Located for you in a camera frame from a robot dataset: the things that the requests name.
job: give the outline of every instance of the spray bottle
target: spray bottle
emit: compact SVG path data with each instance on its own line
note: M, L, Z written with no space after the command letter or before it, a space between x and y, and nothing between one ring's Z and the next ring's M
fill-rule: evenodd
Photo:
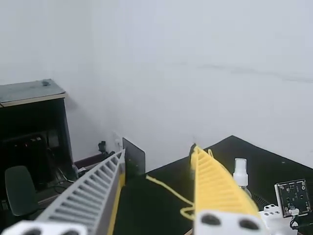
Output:
M235 172L233 174L234 180L237 182L248 195L251 196L251 192L247 189L248 186L248 174L246 172L246 159L235 158Z

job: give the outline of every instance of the ribbed plastic surface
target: ribbed plastic surface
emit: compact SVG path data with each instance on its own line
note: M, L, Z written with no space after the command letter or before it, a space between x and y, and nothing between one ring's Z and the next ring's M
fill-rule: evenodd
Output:
M259 216L257 206L211 151L208 154L196 146L191 165L195 168L195 214L217 210Z
M64 191L36 219L85 225L88 234L106 235L120 177L125 177L125 150L95 166Z

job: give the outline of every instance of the hole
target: hole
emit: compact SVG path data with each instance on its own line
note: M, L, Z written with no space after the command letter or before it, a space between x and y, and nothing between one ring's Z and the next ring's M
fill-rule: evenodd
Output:
M115 165L117 165L117 163L118 163L118 161L117 161L116 158L112 158L111 161L112 161Z
M32 229L32 230L28 230L23 235L40 235L40 234L41 234L41 230L39 230L39 229Z
M63 233L62 235L79 235L79 233L75 230L69 230L69 231Z
M91 202L93 202L93 203L95 203L95 204L101 205L101 202L100 202L100 201L94 200L92 197L89 197L89 196L87 196L87 195L84 195L84 194L81 193L81 192L74 191L73 194L76 195L76 196L78 196L78 197L81 197L81 198L83 198L83 199L86 199L86 200L88 200L88 201L91 201Z
M259 226L249 219L242 219L239 222L240 227L250 230L259 230Z
M106 189L109 188L109 186L107 186L105 183L102 182L102 179L99 176L91 175L90 179L95 181L97 184L101 185L102 187L104 187Z
M90 195L94 197L97 197L99 199L104 199L102 195L99 195L98 193L92 191L90 188L86 187L85 185L80 185L78 188L86 193L89 193Z
M110 162L106 162L106 166L112 171L115 172L115 166L113 165L113 163Z
M108 184L111 183L111 180L104 174L102 171L98 170L95 172L95 175L98 176L100 179L104 180Z
M67 210L64 210L64 209L56 209L55 212L63 214L64 216L70 215L70 216L74 216L74 217L77 217L77 218L82 218L82 219L85 219L85 220L96 220L95 217L93 217L93 216L86 216L86 215L82 215L82 214L79 214L79 213L74 212L74 211L72 212L72 211L67 211Z
M100 170L103 171L109 178L112 178L113 177L113 174L112 172L110 172L108 169L106 169L104 167L104 165L102 167L100 167Z
M93 208L93 209L96 209L96 210L100 210L99 207L91 205L88 201L80 200L80 199L77 199L77 198L72 197L72 196L68 197L67 199L69 201L71 201L71 202L79 203L80 205L83 205L83 206L86 206L86 207L89 207L89 208Z
M208 225L220 225L221 224L220 220L212 214L206 214L202 216L201 222L203 224L208 224Z
M99 188L97 185L93 184L92 182L85 180L84 183L86 185L88 185L89 187L93 188L94 190L96 190L102 194L106 194L106 192L103 189Z
M72 222L72 223L77 223L77 224L83 224L83 225L86 225L86 226L93 226L93 223L83 222L83 221L76 220L76 219L69 219L69 218L64 218L64 217L58 217L56 215L50 216L49 219L50 220L54 220L54 221L60 221L60 222Z
M68 202L63 202L62 204L62 207L65 207L65 208L70 208L72 210L75 210L75 211L79 211L79 212L84 212L84 213L87 213L87 214L92 214L92 215L98 215L97 213L93 212L93 211L90 211L90 210L86 210L84 208L82 208L81 206L82 205L73 205L73 204L70 204Z

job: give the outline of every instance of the white wall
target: white wall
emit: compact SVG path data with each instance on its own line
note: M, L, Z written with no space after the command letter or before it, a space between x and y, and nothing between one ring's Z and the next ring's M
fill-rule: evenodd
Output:
M52 78L66 90L75 161L103 139L91 29L89 1L0 1L0 85Z
M2 0L0 84L69 94L74 159L113 132L147 170L236 135L313 167L308 0Z
M313 167L311 1L93 3L103 128L147 170L229 135Z

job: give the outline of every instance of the gray cabinet top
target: gray cabinet top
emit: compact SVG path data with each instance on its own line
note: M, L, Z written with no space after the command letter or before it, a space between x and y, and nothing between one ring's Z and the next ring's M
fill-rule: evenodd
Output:
M0 108L58 98L65 91L51 79L0 86Z

